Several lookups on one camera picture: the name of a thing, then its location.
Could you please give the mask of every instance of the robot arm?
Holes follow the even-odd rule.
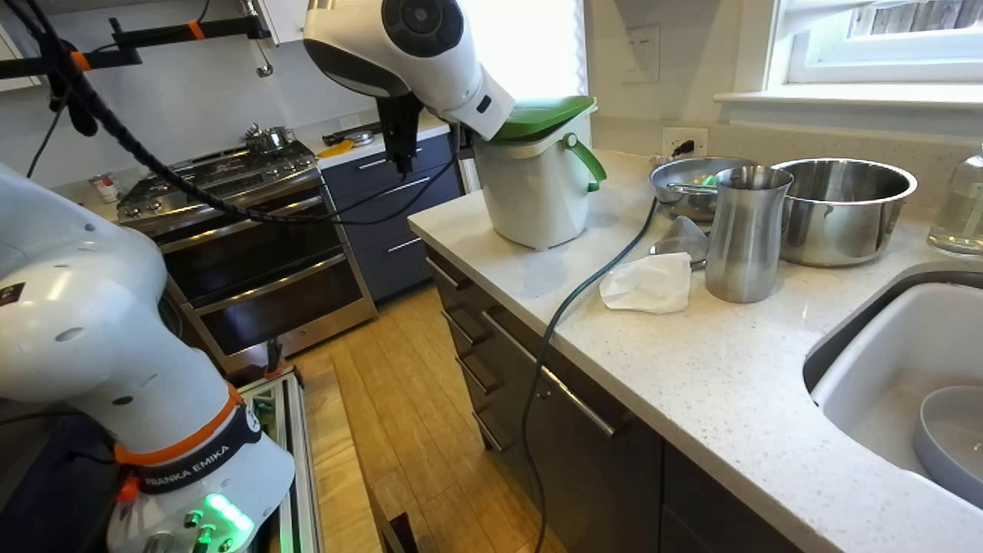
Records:
[[[159,324],[162,287],[148,238],[0,166],[0,399],[67,404],[113,436],[141,486],[111,517],[113,553],[241,549],[295,462]]]
[[[378,100],[395,166],[411,160],[419,106],[483,140],[513,114],[510,94],[480,65],[453,0],[312,5],[305,46],[334,83]]]

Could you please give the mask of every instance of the wooden floor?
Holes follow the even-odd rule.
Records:
[[[330,367],[351,435],[385,517],[409,515],[419,553],[519,553],[536,515],[483,450],[436,290],[298,357],[317,404],[317,367]]]

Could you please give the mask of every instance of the pot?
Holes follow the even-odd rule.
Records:
[[[288,132],[284,125],[245,132],[245,149],[265,158],[283,155],[291,142],[295,142],[295,132]]]
[[[899,206],[916,194],[911,174],[850,158],[787,160],[783,250],[796,265],[850,267],[880,260]]]
[[[752,166],[747,160],[690,158],[666,160],[650,168],[655,197],[669,216],[685,216],[701,227],[712,227],[719,174]]]

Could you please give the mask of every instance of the metal cup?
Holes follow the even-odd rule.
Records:
[[[707,290],[714,297],[752,304],[776,287],[780,220],[793,176],[749,162],[714,178]]]

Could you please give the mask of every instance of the window frame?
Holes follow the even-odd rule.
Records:
[[[983,83],[983,31],[886,34],[848,41],[848,14],[816,22],[816,34],[783,36],[787,83]]]
[[[787,83],[789,50],[780,50],[776,0],[742,0],[737,67],[723,106],[879,106],[927,112],[983,112],[983,83]]]

